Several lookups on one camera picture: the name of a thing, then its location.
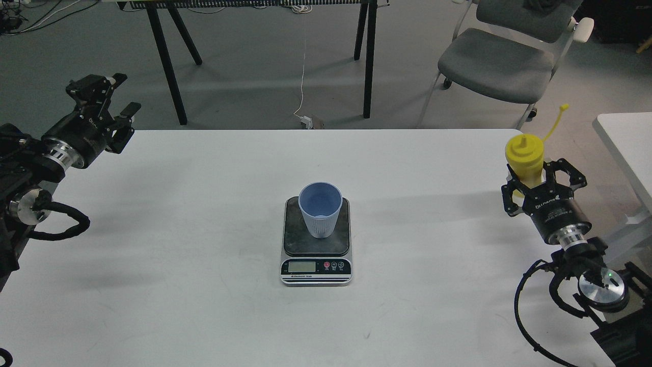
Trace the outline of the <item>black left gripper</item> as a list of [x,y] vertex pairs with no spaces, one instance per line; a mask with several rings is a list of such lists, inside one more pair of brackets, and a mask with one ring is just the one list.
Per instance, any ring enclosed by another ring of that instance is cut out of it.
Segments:
[[115,89],[127,79],[126,74],[116,73],[110,77],[89,74],[70,81],[65,91],[75,101],[75,112],[42,136],[46,144],[44,158],[67,170],[88,168],[103,151],[120,154],[135,133],[133,117],[142,105],[130,102],[114,118],[103,115]]

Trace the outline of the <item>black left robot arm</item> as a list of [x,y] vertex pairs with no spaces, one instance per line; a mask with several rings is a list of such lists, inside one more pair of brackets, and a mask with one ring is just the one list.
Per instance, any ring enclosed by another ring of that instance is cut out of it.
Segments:
[[90,219],[52,196],[68,169],[86,169],[104,151],[120,154],[132,138],[140,103],[120,114],[109,112],[114,91],[127,76],[89,74],[71,81],[72,112],[37,139],[16,125],[1,127],[1,276],[2,285],[19,269],[30,239],[59,241],[88,230]]

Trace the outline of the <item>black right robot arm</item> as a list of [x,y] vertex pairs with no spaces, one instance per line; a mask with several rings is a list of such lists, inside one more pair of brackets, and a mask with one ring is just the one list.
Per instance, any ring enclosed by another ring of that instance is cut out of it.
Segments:
[[509,179],[501,188],[508,216],[526,214],[546,244],[560,246],[551,261],[536,260],[517,286],[513,309],[522,336],[535,352],[569,365],[537,343],[520,319],[520,293],[529,277],[544,270],[553,274],[548,291],[557,307],[596,323],[591,336],[614,365],[650,366],[650,275],[632,262],[622,270],[611,269],[604,260],[607,244],[585,237],[592,225],[574,198],[575,190],[587,185],[579,170],[564,159],[545,162],[542,168],[545,181],[530,188],[509,166]]

